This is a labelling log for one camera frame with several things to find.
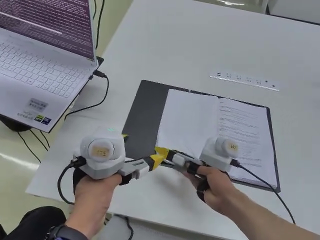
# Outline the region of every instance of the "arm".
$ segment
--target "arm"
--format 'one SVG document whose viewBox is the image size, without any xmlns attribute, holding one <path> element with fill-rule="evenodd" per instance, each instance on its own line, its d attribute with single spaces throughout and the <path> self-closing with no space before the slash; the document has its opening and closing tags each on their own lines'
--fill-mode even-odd
<svg viewBox="0 0 320 240">
<path fill-rule="evenodd" d="M 320 236 L 293 225 L 256 204 L 237 190 L 228 176 L 216 168 L 201 166 L 198 174 L 207 177 L 210 189 L 205 202 L 215 211 L 230 218 L 249 240 L 319 240 Z M 199 182 L 187 175 L 197 187 Z"/>
</svg>

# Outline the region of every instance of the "laptop screen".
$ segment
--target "laptop screen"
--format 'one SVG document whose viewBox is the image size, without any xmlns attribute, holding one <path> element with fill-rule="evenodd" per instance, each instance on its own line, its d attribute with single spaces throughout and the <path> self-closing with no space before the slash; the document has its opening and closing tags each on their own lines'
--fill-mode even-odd
<svg viewBox="0 0 320 240">
<path fill-rule="evenodd" d="M 0 0 L 0 28 L 94 60 L 89 0 Z"/>
</svg>

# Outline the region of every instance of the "black pants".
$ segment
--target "black pants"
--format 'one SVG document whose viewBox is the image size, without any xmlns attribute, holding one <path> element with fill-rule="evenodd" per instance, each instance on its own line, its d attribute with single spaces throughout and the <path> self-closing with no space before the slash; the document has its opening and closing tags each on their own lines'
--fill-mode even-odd
<svg viewBox="0 0 320 240">
<path fill-rule="evenodd" d="M 43 206 L 29 211 L 22 218 L 18 227 L 4 240 L 44 240 L 51 227 L 66 222 L 64 212 L 53 206 Z"/>
</svg>

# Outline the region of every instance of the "laptop keyboard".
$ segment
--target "laptop keyboard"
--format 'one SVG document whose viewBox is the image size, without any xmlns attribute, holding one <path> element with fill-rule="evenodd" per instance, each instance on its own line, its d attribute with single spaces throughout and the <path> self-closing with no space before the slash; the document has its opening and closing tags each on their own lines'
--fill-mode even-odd
<svg viewBox="0 0 320 240">
<path fill-rule="evenodd" d="M 76 69 L 35 55 L 8 42 L 0 42 L 0 74 L 69 98 L 89 69 Z"/>
</svg>

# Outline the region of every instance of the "page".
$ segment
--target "page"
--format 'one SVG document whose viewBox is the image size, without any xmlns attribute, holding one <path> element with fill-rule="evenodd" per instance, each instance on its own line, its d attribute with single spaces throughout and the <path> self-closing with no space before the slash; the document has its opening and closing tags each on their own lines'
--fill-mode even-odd
<svg viewBox="0 0 320 240">
<path fill-rule="evenodd" d="M 219 99 L 170 89 L 165 102 L 157 146 L 199 158 L 206 140 L 218 136 Z"/>
<path fill-rule="evenodd" d="M 222 98 L 220 99 L 218 128 L 218 134 L 221 137 L 233 139 L 238 143 L 237 160 L 245 168 L 276 188 L 274 149 L 267 109 Z M 233 179 L 264 186 L 264 183 L 241 168 L 232 167 L 230 176 Z"/>
</svg>

